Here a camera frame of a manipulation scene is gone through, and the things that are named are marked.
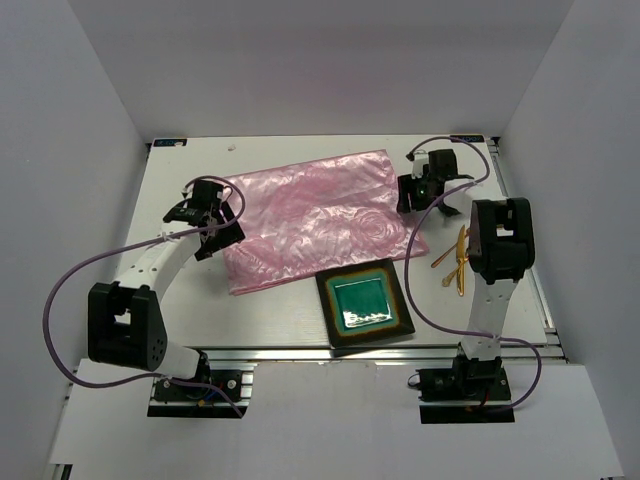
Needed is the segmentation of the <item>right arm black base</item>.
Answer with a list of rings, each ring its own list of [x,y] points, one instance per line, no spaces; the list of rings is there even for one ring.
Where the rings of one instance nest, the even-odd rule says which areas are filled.
[[[407,387],[418,393],[423,425],[509,424],[515,422],[511,390],[501,369],[495,379],[459,381],[452,368],[420,369]]]

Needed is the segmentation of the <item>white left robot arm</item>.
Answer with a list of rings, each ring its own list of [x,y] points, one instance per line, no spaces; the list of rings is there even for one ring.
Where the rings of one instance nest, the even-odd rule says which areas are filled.
[[[189,182],[183,200],[164,215],[156,242],[112,283],[91,288],[92,361],[177,379],[177,387],[191,399],[209,392],[212,377],[204,355],[168,339],[161,302],[188,260],[206,260],[245,239],[227,189],[239,192],[218,177]]]

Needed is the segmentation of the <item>pink satin rose placemat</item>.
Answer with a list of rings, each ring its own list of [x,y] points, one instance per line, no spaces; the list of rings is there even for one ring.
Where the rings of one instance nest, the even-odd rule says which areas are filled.
[[[239,296],[380,259],[421,256],[428,246],[401,215],[385,150],[234,175],[229,203],[245,234],[226,248],[228,288]]]

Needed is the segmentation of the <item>gold knife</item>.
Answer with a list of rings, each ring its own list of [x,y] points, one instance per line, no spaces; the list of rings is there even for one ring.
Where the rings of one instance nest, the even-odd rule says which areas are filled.
[[[456,242],[456,262],[457,262],[457,270],[455,273],[456,279],[456,289],[457,293],[460,297],[465,294],[465,265],[468,260],[466,254],[466,238],[467,238],[467,228],[462,226],[458,239]]]

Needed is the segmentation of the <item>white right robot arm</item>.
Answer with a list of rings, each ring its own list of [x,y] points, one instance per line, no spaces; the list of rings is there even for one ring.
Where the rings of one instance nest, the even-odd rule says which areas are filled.
[[[500,346],[512,294],[535,260],[531,206],[525,198],[483,199],[476,188],[489,170],[475,179],[458,170],[454,150],[430,151],[421,159],[410,151],[412,172],[398,178],[401,213],[430,213],[436,208],[448,216],[469,213],[462,229],[458,272],[468,265],[474,273],[474,294],[467,328],[440,326],[419,311],[411,289],[405,288],[414,312],[432,328],[461,337],[460,352],[470,362],[493,362]]]

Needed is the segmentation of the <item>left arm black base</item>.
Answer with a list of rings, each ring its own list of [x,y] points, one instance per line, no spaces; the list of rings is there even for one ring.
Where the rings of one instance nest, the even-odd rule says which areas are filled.
[[[244,414],[252,395],[256,364],[217,362],[211,367],[209,383],[221,390]],[[150,418],[233,419],[240,416],[217,391],[187,388],[168,380],[155,381],[147,408]]]

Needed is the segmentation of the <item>rose gold fork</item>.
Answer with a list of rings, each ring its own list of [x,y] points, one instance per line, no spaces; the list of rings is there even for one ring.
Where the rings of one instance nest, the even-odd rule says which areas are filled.
[[[455,258],[457,261],[461,260],[462,262],[466,262],[468,260],[467,254],[463,253],[458,245],[455,244],[452,245],[448,250],[446,250],[442,255],[440,255],[436,260],[434,260],[431,263],[430,267],[437,268],[452,252],[455,253]]]

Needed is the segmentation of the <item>small gold spoon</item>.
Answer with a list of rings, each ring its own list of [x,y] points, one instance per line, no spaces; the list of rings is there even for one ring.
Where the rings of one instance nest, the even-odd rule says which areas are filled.
[[[453,280],[456,280],[456,285],[459,288],[462,288],[464,286],[465,267],[463,265],[458,266],[454,271],[450,272],[446,277],[444,277],[441,281],[441,284],[443,287],[448,287],[451,285]]]

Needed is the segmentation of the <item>green square ceramic plate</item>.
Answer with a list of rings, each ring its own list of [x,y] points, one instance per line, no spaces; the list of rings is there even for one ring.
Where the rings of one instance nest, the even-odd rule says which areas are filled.
[[[324,270],[315,274],[315,281],[332,348],[415,333],[391,259]]]

